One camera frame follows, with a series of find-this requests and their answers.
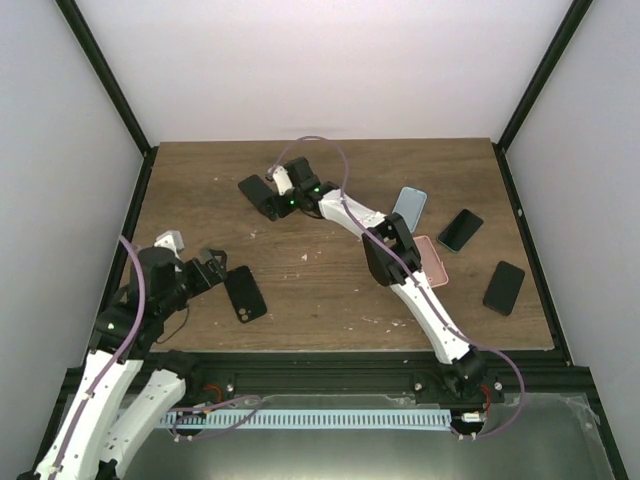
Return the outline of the black phone case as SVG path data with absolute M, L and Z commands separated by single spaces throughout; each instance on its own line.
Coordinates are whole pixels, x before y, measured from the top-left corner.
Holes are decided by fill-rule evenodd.
M 231 270 L 224 285 L 240 323 L 249 323 L 268 313 L 264 297 L 247 265 Z

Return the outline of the teal edged black phone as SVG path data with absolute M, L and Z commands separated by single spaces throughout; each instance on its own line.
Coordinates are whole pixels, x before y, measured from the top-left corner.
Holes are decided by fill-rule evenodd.
M 448 250 L 459 252 L 483 224 L 478 215 L 462 209 L 437 236 L 437 241 Z

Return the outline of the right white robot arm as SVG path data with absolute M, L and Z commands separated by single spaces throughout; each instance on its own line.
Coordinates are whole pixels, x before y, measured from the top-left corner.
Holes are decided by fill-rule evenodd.
M 304 157 L 272 166 L 266 178 L 275 183 L 278 205 L 314 213 L 361 237 L 371 276 L 398 296 L 429 339 L 447 396 L 458 403 L 471 400 L 481 389 L 486 362 L 433 292 L 403 217 L 370 209 L 343 186 L 322 183 Z

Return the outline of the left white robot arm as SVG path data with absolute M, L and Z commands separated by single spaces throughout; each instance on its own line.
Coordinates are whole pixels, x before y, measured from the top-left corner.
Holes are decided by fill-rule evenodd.
M 120 479 L 159 420 L 179 402 L 191 404 L 203 395 L 196 358 L 170 350 L 126 412 L 118 412 L 165 322 L 226 280 L 226 253 L 204 249 L 183 261 L 178 247 L 160 240 L 130 259 L 128 282 L 96 318 L 70 409 L 24 479 Z

